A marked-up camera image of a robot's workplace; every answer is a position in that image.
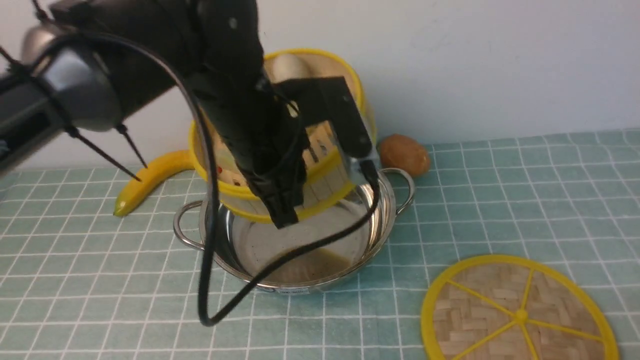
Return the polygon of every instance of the potato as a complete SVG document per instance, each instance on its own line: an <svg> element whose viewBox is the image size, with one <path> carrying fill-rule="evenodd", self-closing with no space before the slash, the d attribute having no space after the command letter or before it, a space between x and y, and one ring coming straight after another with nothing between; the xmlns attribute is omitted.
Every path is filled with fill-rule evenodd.
<svg viewBox="0 0 640 360"><path fill-rule="evenodd" d="M405 135L393 134L382 140L378 152L384 167L401 168L412 177L425 174L431 166L427 149Z"/></svg>

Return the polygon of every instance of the bamboo steamer lid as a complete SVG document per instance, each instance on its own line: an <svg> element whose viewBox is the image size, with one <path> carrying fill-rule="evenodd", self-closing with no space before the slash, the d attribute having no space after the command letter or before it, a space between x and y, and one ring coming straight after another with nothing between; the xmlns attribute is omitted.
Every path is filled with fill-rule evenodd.
<svg viewBox="0 0 640 360"><path fill-rule="evenodd" d="M514 256L461 261L422 305L431 360L615 360L605 316L559 272Z"/></svg>

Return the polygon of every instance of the woven bamboo pattern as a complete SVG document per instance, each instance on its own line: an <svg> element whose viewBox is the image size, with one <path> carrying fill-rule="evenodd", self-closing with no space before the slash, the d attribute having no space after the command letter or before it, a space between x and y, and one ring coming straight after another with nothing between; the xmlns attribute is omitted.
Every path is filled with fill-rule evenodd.
<svg viewBox="0 0 640 360"><path fill-rule="evenodd" d="M461 272L453 281L477 291L509 311L522 303L529 269L510 264L478 265Z"/></svg>
<svg viewBox="0 0 640 360"><path fill-rule="evenodd" d="M436 302L436 336L446 356L460 354L509 321L507 314L451 284Z"/></svg>
<svg viewBox="0 0 640 360"><path fill-rule="evenodd" d="M597 324L580 300L562 284L539 272L533 275L527 312L535 320L600 335Z"/></svg>
<svg viewBox="0 0 640 360"><path fill-rule="evenodd" d="M491 263L452 277L433 328L447 360L604 359L598 326L557 280L526 266Z"/></svg>
<svg viewBox="0 0 640 360"><path fill-rule="evenodd" d="M527 324L527 331L536 348L536 353L544 360L602 360L604 349L599 341L587 340L581 336Z"/></svg>
<svg viewBox="0 0 640 360"><path fill-rule="evenodd" d="M522 330L514 325L461 360L531 360L531 356Z"/></svg>

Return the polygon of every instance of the banana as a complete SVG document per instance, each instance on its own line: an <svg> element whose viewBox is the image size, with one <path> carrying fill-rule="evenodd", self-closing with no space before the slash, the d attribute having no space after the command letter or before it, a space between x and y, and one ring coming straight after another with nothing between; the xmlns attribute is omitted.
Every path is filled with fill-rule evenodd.
<svg viewBox="0 0 640 360"><path fill-rule="evenodd" d="M137 173L142 181L131 179L122 189L116 199L113 214L117 217L126 216L164 180L189 169L193 169L193 163L187 150L169 152L154 159L148 164L148 168Z"/></svg>

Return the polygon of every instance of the steamer basket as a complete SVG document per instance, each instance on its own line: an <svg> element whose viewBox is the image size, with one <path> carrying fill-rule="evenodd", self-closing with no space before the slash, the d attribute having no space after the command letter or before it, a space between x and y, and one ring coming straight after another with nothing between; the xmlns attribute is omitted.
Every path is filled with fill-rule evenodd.
<svg viewBox="0 0 640 360"><path fill-rule="evenodd" d="M280 54L295 54L303 60L311 71L312 77L344 76L365 125L376 142L376 125L371 108L365 99L362 84L356 72L338 56L315 49L291 49L268 54L264 67L270 78L273 78L273 60ZM216 164L218 165L218 188L220 201L235 215L259 223L271 223L269 212L262 201L255 196L246 185L244 177L238 171L233 157L226 145L220 140L215 130L210 127L214 138ZM336 204L353 188L347 171L342 164L340 153L336 147L336 139L328 122L315 127L308 127L307 133L311 148L305 150L303 158L307 168L307 182L303 187L304 203L296 207L298 218L303 220ZM202 150L200 137L195 123L189 131L189 156L200 177L207 179L207 171L202 166Z"/></svg>

